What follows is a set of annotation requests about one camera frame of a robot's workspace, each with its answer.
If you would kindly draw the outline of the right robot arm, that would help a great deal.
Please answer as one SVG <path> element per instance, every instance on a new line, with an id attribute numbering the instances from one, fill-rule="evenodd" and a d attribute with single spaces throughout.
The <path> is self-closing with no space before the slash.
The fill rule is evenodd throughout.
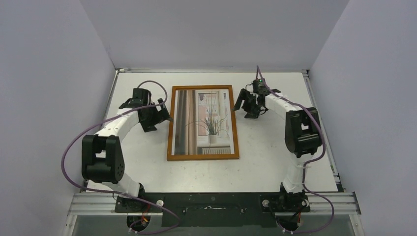
<path id="1" fill-rule="evenodd" d="M 316 108 L 303 109 L 284 96 L 277 89 L 269 89 L 264 79 L 255 79 L 252 90 L 242 88 L 233 110 L 243 109 L 245 118 L 256 119 L 261 112 L 274 111 L 285 121 L 284 141 L 287 150 L 293 154 L 291 164 L 281 182 L 278 199 L 269 201 L 270 207 L 282 212 L 300 212 L 309 207 L 306 196 L 305 175 L 307 161 L 311 160 L 323 144 Z"/>

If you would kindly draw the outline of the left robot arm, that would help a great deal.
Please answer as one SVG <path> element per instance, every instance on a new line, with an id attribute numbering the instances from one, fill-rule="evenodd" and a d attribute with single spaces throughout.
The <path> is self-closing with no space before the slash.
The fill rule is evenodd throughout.
<path id="1" fill-rule="evenodd" d="M 131 129 L 140 125 L 144 132 L 155 131 L 156 125 L 173 121 L 165 105 L 166 99 L 152 100 L 152 93 L 134 88 L 132 96 L 123 102 L 115 116 L 93 135 L 82 138 L 82 176 L 110 188 L 116 205 L 139 212 L 147 207 L 161 211 L 144 196 L 144 186 L 126 173 L 121 143 Z"/>

